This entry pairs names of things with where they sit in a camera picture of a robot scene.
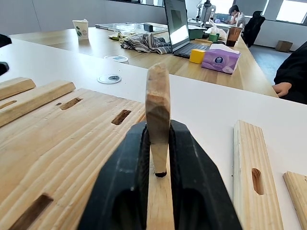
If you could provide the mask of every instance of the person's hand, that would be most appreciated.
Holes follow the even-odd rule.
[[[283,97],[286,96],[289,92],[289,89],[291,89],[292,84],[288,82],[282,82],[277,85],[273,85],[273,89],[277,93],[277,96]]]

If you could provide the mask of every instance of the yellow box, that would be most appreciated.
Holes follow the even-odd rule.
[[[205,56],[205,51],[201,49],[193,49],[191,50],[190,62],[194,62],[197,64],[202,63],[203,57]]]

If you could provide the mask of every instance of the striped shirt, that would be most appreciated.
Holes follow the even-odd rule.
[[[154,52],[168,54],[172,52],[170,42],[162,37],[154,37],[153,34],[138,34],[124,39],[120,45],[124,49],[135,49],[138,52]]]

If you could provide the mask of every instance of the monitor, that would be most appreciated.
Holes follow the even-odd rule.
[[[185,0],[164,0],[168,32],[173,52],[189,43]]]

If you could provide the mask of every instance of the gray floor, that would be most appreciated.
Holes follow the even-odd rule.
[[[270,83],[274,85],[274,78],[277,69],[290,56],[291,53],[283,53],[273,48],[263,46],[252,46],[249,48],[254,59],[268,78]]]

